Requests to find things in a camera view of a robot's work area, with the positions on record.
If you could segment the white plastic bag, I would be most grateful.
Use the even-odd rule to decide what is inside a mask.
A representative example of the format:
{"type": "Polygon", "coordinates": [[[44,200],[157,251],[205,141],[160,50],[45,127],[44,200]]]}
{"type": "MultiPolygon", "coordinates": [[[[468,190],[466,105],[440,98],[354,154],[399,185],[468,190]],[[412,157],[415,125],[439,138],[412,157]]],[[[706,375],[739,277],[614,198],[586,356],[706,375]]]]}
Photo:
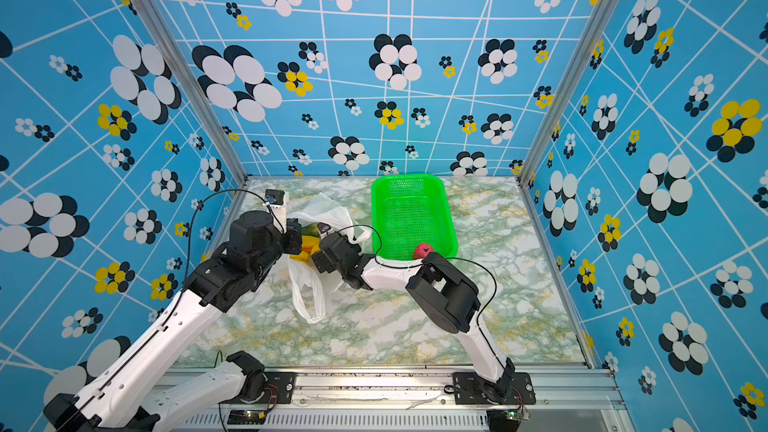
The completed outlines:
{"type": "MultiPolygon", "coordinates": [[[[353,220],[348,209],[325,194],[314,196],[291,218],[298,219],[301,227],[324,222],[333,228],[333,232],[343,229],[342,233],[354,242],[366,241],[371,237],[368,229],[352,228],[353,220]]],[[[343,283],[341,275],[339,272],[319,273],[312,259],[309,264],[304,264],[291,260],[290,256],[278,262],[278,270],[288,273],[293,306],[307,323],[321,322],[326,316],[330,295],[343,283]]]]}

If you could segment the red dragon fruit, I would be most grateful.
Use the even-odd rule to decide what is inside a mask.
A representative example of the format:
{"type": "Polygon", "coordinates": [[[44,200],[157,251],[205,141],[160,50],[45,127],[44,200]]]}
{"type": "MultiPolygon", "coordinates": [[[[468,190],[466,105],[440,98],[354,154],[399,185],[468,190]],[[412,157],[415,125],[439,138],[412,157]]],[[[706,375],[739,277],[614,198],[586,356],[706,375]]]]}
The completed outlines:
{"type": "Polygon", "coordinates": [[[424,259],[433,252],[434,252],[434,248],[431,245],[427,243],[421,243],[415,248],[413,252],[413,259],[414,260],[424,259]]]}

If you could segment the yellow lemon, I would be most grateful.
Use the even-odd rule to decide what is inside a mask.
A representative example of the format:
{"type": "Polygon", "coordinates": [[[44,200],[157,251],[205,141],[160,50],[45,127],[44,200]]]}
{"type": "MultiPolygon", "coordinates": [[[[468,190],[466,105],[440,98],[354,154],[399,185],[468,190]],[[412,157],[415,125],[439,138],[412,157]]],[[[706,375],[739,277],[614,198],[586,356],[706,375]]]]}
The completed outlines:
{"type": "Polygon", "coordinates": [[[302,262],[304,264],[309,264],[311,262],[311,255],[307,251],[302,251],[297,255],[291,255],[290,259],[297,262],[302,262]]]}

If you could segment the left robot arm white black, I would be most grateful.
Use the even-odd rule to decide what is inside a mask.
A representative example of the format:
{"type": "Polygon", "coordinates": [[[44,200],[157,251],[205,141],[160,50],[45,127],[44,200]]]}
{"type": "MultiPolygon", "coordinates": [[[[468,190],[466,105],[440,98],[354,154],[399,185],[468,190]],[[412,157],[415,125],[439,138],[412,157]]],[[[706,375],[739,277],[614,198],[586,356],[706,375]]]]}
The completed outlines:
{"type": "Polygon", "coordinates": [[[278,393],[263,364],[239,351],[212,371],[156,396],[150,393],[188,346],[254,292],[285,255],[300,253],[301,225],[270,211],[243,213],[222,243],[185,279],[161,316],[104,371],[77,392],[59,392],[44,407],[57,431],[167,431],[196,412],[231,399],[268,403],[278,393]]]}

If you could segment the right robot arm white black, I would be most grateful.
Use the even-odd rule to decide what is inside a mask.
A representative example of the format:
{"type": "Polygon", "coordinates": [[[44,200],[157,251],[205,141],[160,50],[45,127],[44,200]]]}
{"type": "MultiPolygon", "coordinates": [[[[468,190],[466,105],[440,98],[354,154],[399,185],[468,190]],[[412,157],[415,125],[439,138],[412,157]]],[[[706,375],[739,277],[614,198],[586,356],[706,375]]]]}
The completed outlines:
{"type": "Polygon", "coordinates": [[[342,232],[322,238],[310,257],[321,273],[338,272],[354,289],[406,292],[469,355],[480,390],[491,403],[515,396],[515,366],[491,339],[477,285],[437,252],[410,262],[378,259],[342,232]]]}

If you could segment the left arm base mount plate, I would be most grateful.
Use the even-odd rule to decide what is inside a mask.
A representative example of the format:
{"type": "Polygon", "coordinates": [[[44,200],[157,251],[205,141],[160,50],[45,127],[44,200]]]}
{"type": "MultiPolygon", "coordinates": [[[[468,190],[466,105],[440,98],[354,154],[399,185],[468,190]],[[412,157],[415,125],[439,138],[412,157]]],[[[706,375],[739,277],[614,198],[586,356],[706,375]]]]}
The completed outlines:
{"type": "Polygon", "coordinates": [[[264,377],[264,386],[255,400],[257,404],[283,405],[292,401],[296,389],[296,373],[267,370],[264,377]]]}

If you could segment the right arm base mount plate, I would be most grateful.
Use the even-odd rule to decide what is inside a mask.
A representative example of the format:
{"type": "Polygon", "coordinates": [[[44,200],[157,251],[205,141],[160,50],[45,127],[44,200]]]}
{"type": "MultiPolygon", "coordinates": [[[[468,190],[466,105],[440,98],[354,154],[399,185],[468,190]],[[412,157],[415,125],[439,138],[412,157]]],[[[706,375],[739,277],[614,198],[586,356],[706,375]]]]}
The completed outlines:
{"type": "Polygon", "coordinates": [[[475,372],[452,374],[453,395],[457,405],[525,406],[537,403],[531,377],[515,372],[496,382],[479,377],[475,372]]]}

